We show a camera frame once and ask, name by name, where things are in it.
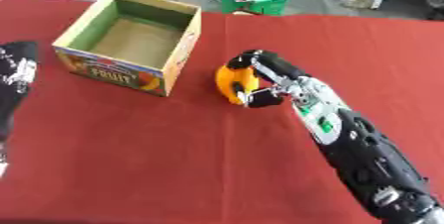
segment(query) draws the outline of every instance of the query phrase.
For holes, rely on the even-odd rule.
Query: prosthetic hand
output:
[[[0,46],[0,176],[8,163],[6,140],[13,113],[27,96],[36,73],[37,45],[31,42]]]
[[[292,107],[314,143],[355,198],[386,224],[444,223],[444,211],[421,176],[399,149],[370,121],[348,107],[324,82],[270,52],[247,51],[228,62],[238,73],[246,68],[272,84],[246,90],[233,80],[231,92],[246,107],[278,105],[291,99]],[[218,86],[223,82],[218,72]]]

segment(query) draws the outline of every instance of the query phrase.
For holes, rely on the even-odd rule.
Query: table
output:
[[[378,223],[288,103],[248,110],[218,94],[215,69],[246,49],[331,84],[443,195],[442,23],[204,13],[172,95],[159,98],[69,74],[56,59],[51,41],[88,5],[0,2],[0,42],[38,40],[41,51],[0,181],[0,223]]]

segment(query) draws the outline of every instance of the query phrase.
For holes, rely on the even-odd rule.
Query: screw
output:
[[[350,132],[350,139],[356,140],[356,138],[358,138],[358,133],[355,131],[351,131]]]

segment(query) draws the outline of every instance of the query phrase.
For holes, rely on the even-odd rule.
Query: green component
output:
[[[222,12],[233,13],[244,9],[259,14],[281,15],[288,0],[262,0],[237,2],[236,0],[222,0]]]
[[[306,116],[308,113],[310,113],[310,109],[308,108],[299,108],[300,113],[302,113],[302,116]]]
[[[333,125],[328,122],[324,117],[321,117],[318,122],[324,133],[329,133],[333,129]]]

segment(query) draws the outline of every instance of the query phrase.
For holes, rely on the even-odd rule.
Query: cardboard box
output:
[[[200,36],[201,9],[169,0],[97,0],[54,43],[75,73],[168,96]]]

